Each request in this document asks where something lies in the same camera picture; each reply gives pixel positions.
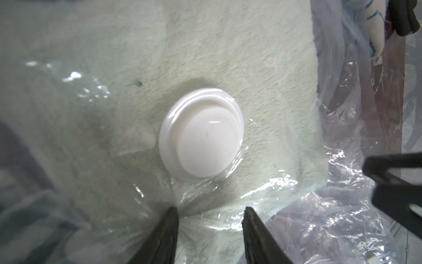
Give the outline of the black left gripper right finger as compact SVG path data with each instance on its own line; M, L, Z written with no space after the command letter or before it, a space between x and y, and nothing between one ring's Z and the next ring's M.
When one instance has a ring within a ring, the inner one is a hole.
M252 207L245 208L242 230L248 264L293 264Z

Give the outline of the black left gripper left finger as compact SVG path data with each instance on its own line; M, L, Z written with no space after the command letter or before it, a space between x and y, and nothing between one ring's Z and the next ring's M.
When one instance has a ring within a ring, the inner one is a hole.
M170 207L128 264L174 264L179 234L179 214Z

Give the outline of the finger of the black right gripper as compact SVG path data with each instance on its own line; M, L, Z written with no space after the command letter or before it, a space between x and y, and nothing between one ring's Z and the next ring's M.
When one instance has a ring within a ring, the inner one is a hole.
M422 206L422 186L411 184L389 172L391 168L422 167L420 152L398 155L369 156L363 174L376 182L371 203L404 226L418 238L422 237L422 216L412 209Z

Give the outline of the green white striped towel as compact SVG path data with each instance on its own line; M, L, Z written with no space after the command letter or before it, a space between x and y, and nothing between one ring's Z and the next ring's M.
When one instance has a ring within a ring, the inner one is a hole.
M1 210L1 263L70 264L64 246L83 223L51 189L21 198Z

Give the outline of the clear plastic vacuum bag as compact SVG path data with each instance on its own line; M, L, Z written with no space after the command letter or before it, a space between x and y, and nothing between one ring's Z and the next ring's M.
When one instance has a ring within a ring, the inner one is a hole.
M397 1L2 1L1 263L397 264L367 156Z

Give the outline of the cream towel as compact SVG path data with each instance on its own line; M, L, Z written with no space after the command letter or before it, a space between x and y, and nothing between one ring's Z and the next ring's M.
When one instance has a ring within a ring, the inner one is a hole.
M70 264L125 264L170 207L177 264L235 264L263 222L327 182L310 1L2 1L1 210L43 190L83 225ZM180 180L159 132L221 89L244 139L220 175Z

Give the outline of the blue white striped towel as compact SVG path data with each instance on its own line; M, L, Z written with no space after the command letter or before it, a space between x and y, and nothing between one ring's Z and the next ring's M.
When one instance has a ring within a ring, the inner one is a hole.
M377 61L385 47L385 24L389 1L342 1L349 16L351 35L369 51L370 58Z

